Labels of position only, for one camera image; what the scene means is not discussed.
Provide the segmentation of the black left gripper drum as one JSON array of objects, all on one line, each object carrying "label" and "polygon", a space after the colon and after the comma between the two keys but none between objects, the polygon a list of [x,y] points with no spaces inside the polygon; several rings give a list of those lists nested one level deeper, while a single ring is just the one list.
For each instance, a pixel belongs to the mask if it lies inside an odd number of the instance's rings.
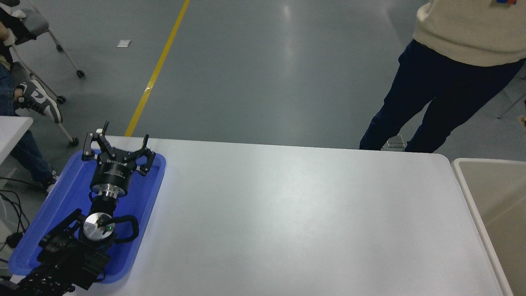
[{"label": "black left gripper drum", "polygon": [[128,193],[132,175],[137,168],[136,157],[128,154],[120,160],[113,160],[100,153],[95,155],[95,161],[97,165],[90,182],[92,192]]}]

